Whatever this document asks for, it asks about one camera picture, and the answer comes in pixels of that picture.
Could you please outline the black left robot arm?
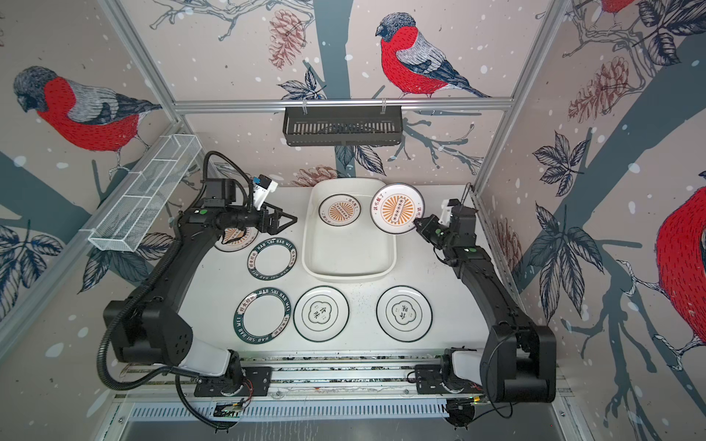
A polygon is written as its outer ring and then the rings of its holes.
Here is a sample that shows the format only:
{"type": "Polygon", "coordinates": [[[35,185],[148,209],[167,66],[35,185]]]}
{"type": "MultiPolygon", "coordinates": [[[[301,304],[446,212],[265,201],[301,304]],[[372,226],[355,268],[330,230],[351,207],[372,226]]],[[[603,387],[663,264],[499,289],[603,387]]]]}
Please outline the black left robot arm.
{"type": "Polygon", "coordinates": [[[176,238],[147,279],[123,301],[111,301],[103,312],[106,332],[97,351],[97,374],[110,389],[137,388],[160,374],[192,378],[225,376],[232,363],[228,349],[203,342],[179,310],[202,259],[230,228],[253,227],[275,236],[294,226],[297,217],[265,203],[261,209],[226,205],[193,205],[175,226],[176,238]],[[139,380],[121,382],[108,370],[108,352],[122,363],[153,371],[139,380]]]}

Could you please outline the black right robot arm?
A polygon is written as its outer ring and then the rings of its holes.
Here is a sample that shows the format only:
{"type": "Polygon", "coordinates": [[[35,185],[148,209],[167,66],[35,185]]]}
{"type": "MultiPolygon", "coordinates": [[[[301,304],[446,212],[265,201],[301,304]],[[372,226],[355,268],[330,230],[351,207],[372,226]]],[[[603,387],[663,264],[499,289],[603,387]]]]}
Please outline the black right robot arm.
{"type": "Polygon", "coordinates": [[[512,299],[490,255],[475,242],[474,220],[444,226],[435,215],[414,220],[417,233],[443,253],[485,319],[488,338],[480,384],[491,402],[552,402],[556,396],[556,339],[512,299]]]}

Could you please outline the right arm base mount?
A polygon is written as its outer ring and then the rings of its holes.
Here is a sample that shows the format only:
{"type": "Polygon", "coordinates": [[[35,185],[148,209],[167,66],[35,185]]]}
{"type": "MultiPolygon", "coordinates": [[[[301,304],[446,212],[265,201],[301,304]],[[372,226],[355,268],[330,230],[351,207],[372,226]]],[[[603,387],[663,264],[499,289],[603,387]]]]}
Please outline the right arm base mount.
{"type": "Polygon", "coordinates": [[[442,365],[416,365],[412,378],[408,378],[420,395],[484,394],[483,387],[472,380],[457,377],[450,367],[442,365]]]}

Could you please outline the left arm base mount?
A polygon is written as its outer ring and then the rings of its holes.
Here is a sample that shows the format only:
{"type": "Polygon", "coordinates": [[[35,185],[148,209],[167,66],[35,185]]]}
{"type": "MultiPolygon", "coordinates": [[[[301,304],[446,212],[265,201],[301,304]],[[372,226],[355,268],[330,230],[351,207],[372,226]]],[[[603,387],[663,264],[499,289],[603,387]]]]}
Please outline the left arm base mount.
{"type": "Polygon", "coordinates": [[[271,367],[240,367],[224,377],[200,378],[195,386],[196,397],[265,397],[268,395],[273,369],[271,367]]]}

